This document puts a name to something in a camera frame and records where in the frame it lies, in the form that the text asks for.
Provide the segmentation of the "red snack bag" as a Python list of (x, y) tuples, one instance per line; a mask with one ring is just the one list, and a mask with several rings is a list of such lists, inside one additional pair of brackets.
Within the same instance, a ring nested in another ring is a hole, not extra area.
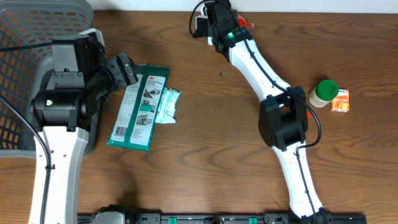
[(248, 22), (247, 20), (245, 20), (245, 18), (243, 16), (241, 16), (240, 14), (237, 14), (237, 19), (238, 19), (239, 25), (241, 27), (252, 27), (252, 28), (254, 28), (254, 24)]

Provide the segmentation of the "green white package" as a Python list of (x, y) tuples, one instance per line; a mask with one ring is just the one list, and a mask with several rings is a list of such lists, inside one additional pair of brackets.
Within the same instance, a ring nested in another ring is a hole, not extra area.
[(136, 73), (138, 81), (125, 89), (107, 145), (148, 151), (170, 69), (153, 65), (138, 65)]

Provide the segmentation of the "mint green wipes pack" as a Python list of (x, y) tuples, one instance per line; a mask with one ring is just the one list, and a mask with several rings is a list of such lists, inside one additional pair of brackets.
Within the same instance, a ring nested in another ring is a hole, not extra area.
[(176, 104), (182, 91), (165, 87), (160, 99), (155, 122), (159, 124), (176, 123)]

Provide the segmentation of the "green lid spice jar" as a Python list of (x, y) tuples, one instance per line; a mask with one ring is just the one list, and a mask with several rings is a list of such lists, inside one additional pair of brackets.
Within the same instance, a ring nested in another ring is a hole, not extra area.
[(338, 94), (339, 87), (333, 80), (322, 80), (309, 94), (309, 102), (316, 108), (324, 108)]

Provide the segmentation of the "small orange box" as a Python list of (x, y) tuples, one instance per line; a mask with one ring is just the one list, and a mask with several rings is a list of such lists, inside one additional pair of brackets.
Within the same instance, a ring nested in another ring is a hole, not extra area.
[(331, 111), (346, 113), (349, 111), (349, 91), (339, 89), (337, 96), (331, 101)]

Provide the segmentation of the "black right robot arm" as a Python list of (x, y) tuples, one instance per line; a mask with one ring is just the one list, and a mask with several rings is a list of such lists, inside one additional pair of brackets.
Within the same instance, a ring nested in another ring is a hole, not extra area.
[(280, 162), (295, 221), (323, 223), (323, 205), (306, 158), (307, 115), (314, 111), (306, 102), (305, 92), (299, 86), (291, 87), (273, 71), (252, 35), (233, 16), (196, 16), (190, 32), (194, 38), (206, 37), (209, 45), (244, 75), (259, 98), (259, 132)]

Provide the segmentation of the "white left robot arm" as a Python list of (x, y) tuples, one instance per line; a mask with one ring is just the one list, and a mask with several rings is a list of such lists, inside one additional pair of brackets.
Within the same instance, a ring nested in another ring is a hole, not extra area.
[(76, 56), (53, 62), (53, 89), (41, 89), (33, 101), (39, 135), (30, 223), (77, 222), (81, 162), (93, 148), (99, 100), (137, 82), (125, 53), (87, 69), (78, 68)]

